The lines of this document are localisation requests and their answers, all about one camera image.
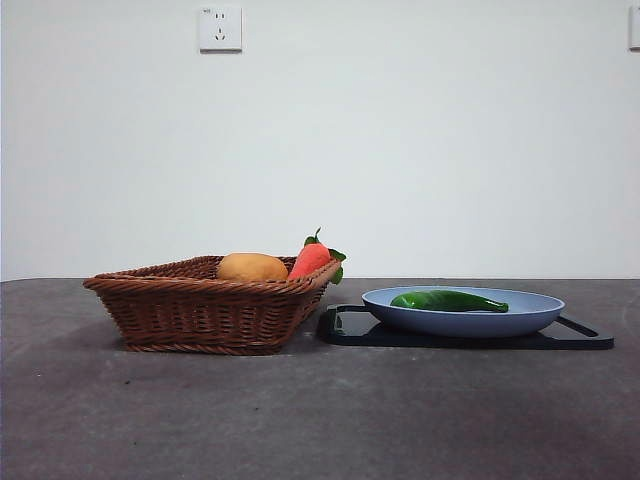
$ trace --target toy carrot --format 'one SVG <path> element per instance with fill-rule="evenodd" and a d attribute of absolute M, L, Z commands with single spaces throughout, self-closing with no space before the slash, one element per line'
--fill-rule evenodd
<path fill-rule="evenodd" d="M 319 232 L 320 228 L 316 230 L 316 234 L 313 237 L 307 237 L 304 241 L 304 247 L 300 250 L 298 257 L 296 258 L 296 262 L 293 264 L 293 268 L 287 277 L 288 280 L 309 275 L 318 268 L 329 263 L 332 258 L 339 261 L 343 261 L 347 258 L 343 253 L 332 248 L 325 247 L 318 239 Z M 341 266 L 331 279 L 331 283 L 336 285 L 340 283 L 343 274 L 344 271 Z"/>

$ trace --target plate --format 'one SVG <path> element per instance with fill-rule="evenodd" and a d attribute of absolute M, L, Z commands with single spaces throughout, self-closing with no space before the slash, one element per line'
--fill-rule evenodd
<path fill-rule="evenodd" d="M 413 291 L 456 290 L 509 304 L 505 313 L 441 312 L 391 306 L 397 295 Z M 538 293 L 495 288 L 412 285 L 371 290 L 362 301 L 380 322 L 405 330 L 448 337 L 499 338 L 537 332 L 550 325 L 565 304 Z"/>

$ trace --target black tray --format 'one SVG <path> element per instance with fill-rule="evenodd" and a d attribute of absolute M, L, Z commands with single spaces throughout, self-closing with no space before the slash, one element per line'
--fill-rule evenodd
<path fill-rule="evenodd" d="M 606 350 L 613 337 L 583 322 L 558 317 L 531 335 L 509 338 L 455 338 L 388 327 L 363 305 L 331 305 L 318 322 L 317 335 L 327 343 L 378 347 L 486 348 L 530 350 Z"/>

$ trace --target woven basket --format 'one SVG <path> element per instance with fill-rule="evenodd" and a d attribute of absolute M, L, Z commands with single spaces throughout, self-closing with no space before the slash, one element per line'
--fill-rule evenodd
<path fill-rule="evenodd" d="M 83 282 L 96 292 L 133 351 L 270 355 L 316 308 L 340 268 L 331 260 L 295 280 L 216 278 L 222 256 L 196 257 Z M 290 271 L 296 257 L 278 257 Z"/>

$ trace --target green pepper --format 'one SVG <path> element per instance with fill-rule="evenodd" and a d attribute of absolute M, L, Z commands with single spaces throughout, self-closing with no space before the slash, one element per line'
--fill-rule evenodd
<path fill-rule="evenodd" d="M 509 304 L 500 303 L 470 293 L 455 290 L 429 290 L 408 292 L 398 295 L 391 301 L 394 307 L 415 308 L 419 310 L 439 310 L 443 312 L 468 312 L 471 310 L 488 310 L 490 312 L 507 312 Z"/>

